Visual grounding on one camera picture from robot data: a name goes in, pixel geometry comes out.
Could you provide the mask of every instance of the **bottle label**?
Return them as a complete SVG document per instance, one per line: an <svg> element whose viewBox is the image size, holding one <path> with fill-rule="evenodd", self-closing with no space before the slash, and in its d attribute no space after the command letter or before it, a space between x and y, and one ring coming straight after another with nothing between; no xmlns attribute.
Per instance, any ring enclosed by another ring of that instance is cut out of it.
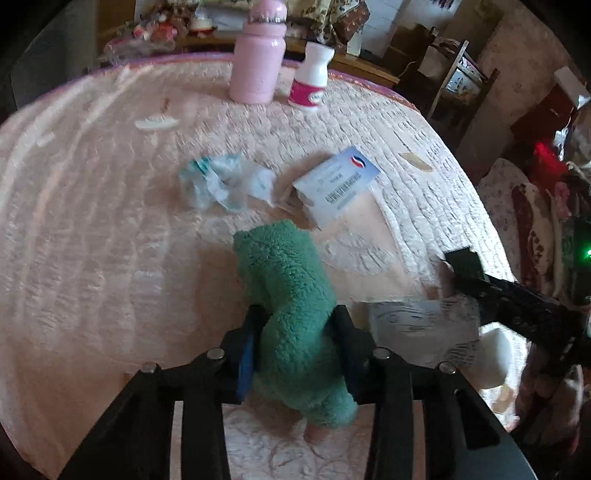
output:
<svg viewBox="0 0 591 480"><path fill-rule="evenodd" d="M290 101L303 106L318 106L325 87L314 87L294 80L291 84Z"/></svg>

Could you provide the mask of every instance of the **green plush toy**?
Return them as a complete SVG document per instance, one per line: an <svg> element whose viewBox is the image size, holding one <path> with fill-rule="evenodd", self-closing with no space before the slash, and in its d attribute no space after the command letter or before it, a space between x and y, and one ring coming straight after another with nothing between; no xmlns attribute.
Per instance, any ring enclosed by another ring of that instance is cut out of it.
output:
<svg viewBox="0 0 591 480"><path fill-rule="evenodd" d="M314 425L353 421L336 346L324 326L336 296L308 232L291 221L234 235L248 300L271 313L261 335L255 389L300 411Z"/></svg>

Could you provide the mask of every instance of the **pink water bottle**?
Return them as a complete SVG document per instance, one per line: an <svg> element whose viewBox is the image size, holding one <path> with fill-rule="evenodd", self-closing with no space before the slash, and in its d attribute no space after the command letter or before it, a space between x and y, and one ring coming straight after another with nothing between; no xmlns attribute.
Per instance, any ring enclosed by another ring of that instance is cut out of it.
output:
<svg viewBox="0 0 591 480"><path fill-rule="evenodd" d="M287 7L280 0L259 0L236 40L230 98L238 103L270 103L283 55Z"/></svg>

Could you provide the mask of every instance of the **pink quilted bedspread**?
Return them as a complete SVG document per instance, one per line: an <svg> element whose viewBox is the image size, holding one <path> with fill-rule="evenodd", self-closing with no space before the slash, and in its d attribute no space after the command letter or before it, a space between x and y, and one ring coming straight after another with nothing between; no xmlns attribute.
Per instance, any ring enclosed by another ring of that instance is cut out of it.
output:
<svg viewBox="0 0 591 480"><path fill-rule="evenodd" d="M330 268L368 281L399 271L424 293L439 286L442 252L471 245L487 273L512 278L476 191L403 99L334 74L322 107L307 115L285 101L294 74L285 66L276 101L237 105L226 93L229 60L184 56L100 72L0 130L0 421L50 478L128 374L144 361L186 363L243 319L232 234L284 214L186 209L177 175L193 157L242 151L272 168L281 190L356 145L384 172L371 221L395 247L376 257L385 247L366 238L374 229L323 239L338 243L327 252L341 252L326 260ZM154 115L165 116L165 128L146 123ZM410 163L408 152L423 163ZM395 258L397 270L375 258ZM284 407L256 398L228 407L232 476L361 479L371 415L362 409L353 426L311 447L301 418Z"/></svg>

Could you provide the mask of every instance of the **screw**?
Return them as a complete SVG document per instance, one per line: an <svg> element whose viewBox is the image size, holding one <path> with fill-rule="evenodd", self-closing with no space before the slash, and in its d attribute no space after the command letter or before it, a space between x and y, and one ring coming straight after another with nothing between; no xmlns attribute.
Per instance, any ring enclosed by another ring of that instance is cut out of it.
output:
<svg viewBox="0 0 591 480"><path fill-rule="evenodd" d="M390 350L380 346L374 350L374 358L377 358L378 360L387 360L390 358L390 353L392 353Z"/></svg>
<svg viewBox="0 0 591 480"><path fill-rule="evenodd" d="M453 375L456 373L456 366L450 362L441 362L439 364L439 371L446 375Z"/></svg>
<svg viewBox="0 0 591 480"><path fill-rule="evenodd" d="M139 370L145 374L153 374L158 365L155 362L144 362Z"/></svg>
<svg viewBox="0 0 591 480"><path fill-rule="evenodd" d="M224 352L223 348L220 347L212 348L207 352L207 358L210 360L221 360L224 355L226 355L226 352Z"/></svg>

